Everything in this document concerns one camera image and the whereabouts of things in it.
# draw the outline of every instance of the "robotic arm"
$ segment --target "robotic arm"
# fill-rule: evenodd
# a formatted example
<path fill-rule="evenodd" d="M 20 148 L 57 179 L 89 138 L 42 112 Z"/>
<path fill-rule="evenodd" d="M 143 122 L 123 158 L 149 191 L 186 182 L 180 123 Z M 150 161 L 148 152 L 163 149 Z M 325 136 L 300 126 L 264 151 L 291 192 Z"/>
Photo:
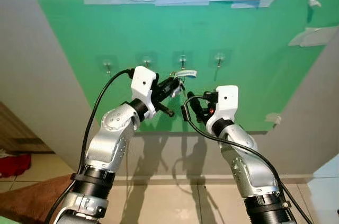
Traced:
<path fill-rule="evenodd" d="M 158 110 L 174 115 L 160 102 L 180 91 L 180 80 L 170 77 L 157 82 L 158 75 L 153 71 L 145 67 L 135 69 L 132 101 L 103 116 L 101 127 L 88 148 L 84 168 L 80 174 L 73 175 L 73 189 L 67 193 L 54 224 L 98 223 L 105 216 L 109 191 L 134 131 Z"/>
<path fill-rule="evenodd" d="M 188 93 L 188 97 L 193 96 L 192 92 Z M 234 124 L 234 115 L 238 108 L 237 86 L 219 86 L 214 93 L 205 92 L 204 99 L 209 101 L 207 109 L 203 109 L 196 98 L 190 103 L 197 121 L 204 123 L 210 134 L 257 151 L 254 139 Z M 270 168 L 246 150 L 222 142 L 219 146 L 223 158 L 231 168 L 251 222 L 295 223 L 288 209 L 289 203 L 281 200 L 282 192 L 279 192 L 278 181 Z"/>

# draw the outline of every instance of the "green board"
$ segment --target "green board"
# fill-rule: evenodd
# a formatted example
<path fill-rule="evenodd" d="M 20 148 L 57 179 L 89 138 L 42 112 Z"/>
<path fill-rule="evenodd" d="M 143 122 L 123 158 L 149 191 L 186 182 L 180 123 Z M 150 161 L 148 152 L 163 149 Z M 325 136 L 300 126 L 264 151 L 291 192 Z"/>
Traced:
<path fill-rule="evenodd" d="M 91 106 L 112 73 L 142 65 L 150 55 L 150 69 L 165 79 L 181 68 L 198 71 L 185 80 L 186 89 L 201 94 L 219 85 L 239 86 L 236 115 L 247 131 L 268 131 L 266 115 L 281 113 L 324 46 L 289 47 L 305 27 L 339 24 L 339 0 L 276 0 L 268 8 L 231 8 L 231 2 L 209 6 L 153 4 L 85 5 L 83 0 L 38 0 Z M 214 59 L 225 56 L 221 68 Z M 130 79 L 122 76 L 110 88 L 97 119 L 131 98 Z M 187 131 L 180 104 L 185 97 L 164 101 L 176 111 L 174 118 L 157 114 L 141 131 Z"/>

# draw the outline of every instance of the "black cable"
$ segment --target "black cable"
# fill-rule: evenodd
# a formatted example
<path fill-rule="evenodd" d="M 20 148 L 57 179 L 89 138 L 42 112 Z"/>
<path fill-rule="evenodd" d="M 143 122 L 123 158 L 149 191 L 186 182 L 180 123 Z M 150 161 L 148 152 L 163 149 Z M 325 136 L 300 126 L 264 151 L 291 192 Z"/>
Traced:
<path fill-rule="evenodd" d="M 200 99 L 203 99 L 203 100 L 207 100 L 207 98 L 203 97 L 203 96 L 192 96 L 192 97 L 189 97 L 185 102 L 184 102 L 184 107 L 185 109 L 187 110 L 187 112 L 189 112 L 189 109 L 188 109 L 188 103 L 194 99 L 194 98 L 200 98 Z M 214 140 L 214 141 L 217 141 L 217 142 L 222 142 L 222 143 L 225 143 L 225 144 L 228 144 L 228 145 L 232 145 L 232 146 L 236 146 L 236 147 L 239 147 L 243 150 L 246 150 L 246 151 L 249 151 L 250 153 L 254 154 L 255 156 L 259 157 L 262 161 L 264 161 L 266 163 L 266 165 L 269 167 L 269 169 L 271 170 L 271 172 L 273 173 L 273 176 L 274 178 L 276 179 L 277 183 L 278 183 L 278 190 L 279 190 L 279 195 L 280 195 L 280 198 L 283 202 L 286 202 L 286 198 L 284 196 L 284 190 L 286 191 L 287 195 L 289 196 L 289 198 L 291 199 L 291 201 L 293 202 L 293 204 L 296 206 L 296 208 L 298 209 L 298 211 L 300 212 L 300 214 L 304 217 L 304 219 L 306 220 L 306 222 L 308 224 L 312 224 L 312 222 L 308 219 L 308 217 L 306 216 L 306 214 L 303 212 L 303 210 L 301 209 L 301 207 L 299 206 L 299 204 L 295 201 L 295 199 L 293 198 L 293 196 L 291 195 L 291 193 L 287 190 L 287 188 L 285 187 L 285 185 L 282 183 L 282 181 L 280 180 L 280 177 L 279 177 L 279 174 L 278 172 L 276 171 L 275 167 L 270 163 L 270 161 L 268 159 L 266 159 L 266 157 L 264 157 L 263 155 L 261 155 L 260 153 L 258 153 L 257 151 L 253 150 L 252 148 L 249 148 L 249 147 L 246 147 L 246 146 L 243 146 L 241 144 L 238 144 L 238 143 L 235 143 L 235 142 L 232 142 L 232 141 L 228 141 L 228 140 L 223 140 L 223 139 L 220 139 L 218 137 L 214 137 L 212 135 L 209 135 L 203 131 L 201 131 L 197 126 L 195 126 L 195 124 L 191 121 L 191 118 L 189 115 L 187 115 L 188 117 L 188 123 L 190 124 L 190 126 L 197 132 L 199 133 L 200 135 L 206 137 L 206 138 L 209 138 L 211 140 Z M 290 217 L 292 219 L 292 221 L 296 222 L 292 212 L 289 210 L 288 213 L 290 214 Z"/>
<path fill-rule="evenodd" d="M 94 120 L 95 117 L 95 113 L 96 110 L 100 104 L 101 98 L 104 95 L 104 93 L 106 92 L 106 90 L 108 89 L 108 87 L 113 83 L 113 81 L 119 77 L 122 74 L 128 74 L 130 78 L 133 77 L 133 69 L 125 69 L 122 70 L 118 73 L 116 73 L 113 77 L 110 78 L 110 80 L 105 84 L 105 86 L 102 88 L 99 96 L 97 97 L 94 107 L 92 109 L 92 113 L 90 116 L 90 119 L 88 120 L 87 126 L 86 126 L 86 130 L 85 130 L 85 134 L 84 134 L 84 139 L 83 139 L 83 144 L 81 147 L 81 155 L 80 155 L 80 161 L 79 161 L 79 168 L 78 168 L 78 174 L 81 173 L 82 168 L 84 166 L 84 162 L 85 162 L 85 153 L 86 153 L 86 146 L 87 146 L 87 140 L 88 140 L 88 134 L 90 133 L 90 129 L 92 126 L 92 122 Z M 56 208 L 58 207 L 58 205 L 60 204 L 60 202 L 64 199 L 64 197 L 66 196 L 66 194 L 72 189 L 73 185 L 75 183 L 75 180 L 71 182 L 71 184 L 62 192 L 62 194 L 60 195 L 60 197 L 55 201 L 55 203 L 53 204 L 53 206 L 51 207 L 51 209 L 49 210 L 47 217 L 45 219 L 45 224 L 48 224 L 50 219 L 52 218 L 53 213 L 55 212 Z"/>

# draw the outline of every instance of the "gray wall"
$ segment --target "gray wall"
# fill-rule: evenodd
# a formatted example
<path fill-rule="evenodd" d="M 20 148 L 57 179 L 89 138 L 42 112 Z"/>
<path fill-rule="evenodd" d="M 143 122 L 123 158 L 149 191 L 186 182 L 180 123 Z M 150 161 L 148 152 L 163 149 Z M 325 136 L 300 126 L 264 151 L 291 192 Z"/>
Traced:
<path fill-rule="evenodd" d="M 337 34 L 282 113 L 282 123 L 255 136 L 280 173 L 311 174 L 338 153 L 338 50 Z M 76 168 L 90 107 L 36 0 L 0 0 L 0 55 L 0 100 Z M 229 174 L 214 142 L 178 133 L 137 136 L 129 173 L 139 166 L 137 175 L 171 174 L 182 156 L 187 158 L 177 163 L 178 174 Z"/>

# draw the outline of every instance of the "tiled floor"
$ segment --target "tiled floor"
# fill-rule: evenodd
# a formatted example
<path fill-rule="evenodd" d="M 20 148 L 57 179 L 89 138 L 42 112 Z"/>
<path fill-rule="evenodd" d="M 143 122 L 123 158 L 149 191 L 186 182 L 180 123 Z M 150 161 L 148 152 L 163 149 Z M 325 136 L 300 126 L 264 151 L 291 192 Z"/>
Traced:
<path fill-rule="evenodd" d="M 32 166 L 18 177 L 0 179 L 0 192 L 73 173 L 56 155 L 32 155 Z M 314 224 L 336 224 L 339 178 L 316 178 L 288 184 L 290 192 Z M 235 185 L 114 186 L 101 223 L 250 224 Z M 306 223 L 293 207 L 298 224 Z"/>

